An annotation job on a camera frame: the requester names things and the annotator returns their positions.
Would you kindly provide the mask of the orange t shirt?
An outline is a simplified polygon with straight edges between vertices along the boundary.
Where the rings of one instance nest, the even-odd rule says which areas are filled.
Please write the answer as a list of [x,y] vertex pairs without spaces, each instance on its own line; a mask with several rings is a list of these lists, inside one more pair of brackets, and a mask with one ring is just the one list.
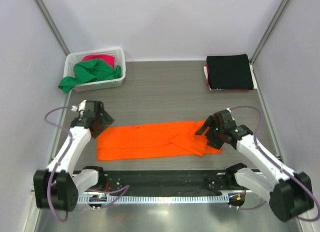
[[175,121],[107,128],[97,138],[99,161],[219,154],[223,150],[207,145],[196,135],[201,121]]

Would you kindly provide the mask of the white plastic basket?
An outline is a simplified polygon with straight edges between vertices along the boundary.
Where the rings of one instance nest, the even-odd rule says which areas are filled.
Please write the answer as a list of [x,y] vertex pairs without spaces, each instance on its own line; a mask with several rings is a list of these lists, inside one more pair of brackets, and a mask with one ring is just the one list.
[[111,55],[115,58],[115,65],[121,67],[121,77],[113,80],[89,82],[77,85],[73,88],[74,91],[84,92],[98,89],[106,89],[112,87],[119,87],[122,85],[126,77],[126,61],[125,53],[121,47],[111,47],[97,50],[88,50],[81,52],[70,53],[66,56],[64,63],[63,77],[74,77],[74,65],[80,62],[87,55]]

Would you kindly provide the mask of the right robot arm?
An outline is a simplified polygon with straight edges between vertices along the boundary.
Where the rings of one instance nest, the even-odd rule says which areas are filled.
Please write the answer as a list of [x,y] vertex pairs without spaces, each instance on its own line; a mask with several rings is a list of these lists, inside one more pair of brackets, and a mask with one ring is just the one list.
[[235,190],[241,186],[251,190],[268,202],[273,214],[283,222],[299,218],[314,207],[319,208],[310,177],[287,167],[258,141],[255,132],[245,125],[237,125],[231,108],[210,115],[196,132],[196,135],[202,134],[210,147],[220,149],[229,144],[261,172],[258,175],[236,164],[227,169],[228,188]]

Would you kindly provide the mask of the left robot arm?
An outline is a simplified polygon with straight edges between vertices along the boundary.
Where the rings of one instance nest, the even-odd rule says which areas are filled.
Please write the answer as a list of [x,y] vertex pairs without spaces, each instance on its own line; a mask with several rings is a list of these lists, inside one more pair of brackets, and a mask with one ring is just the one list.
[[70,128],[63,128],[67,139],[55,158],[44,170],[33,176],[35,202],[38,208],[71,212],[79,195],[89,188],[102,191],[106,187],[104,170],[98,166],[86,166],[74,175],[75,166],[86,145],[96,139],[113,122],[101,101],[84,100],[71,107],[78,116]]

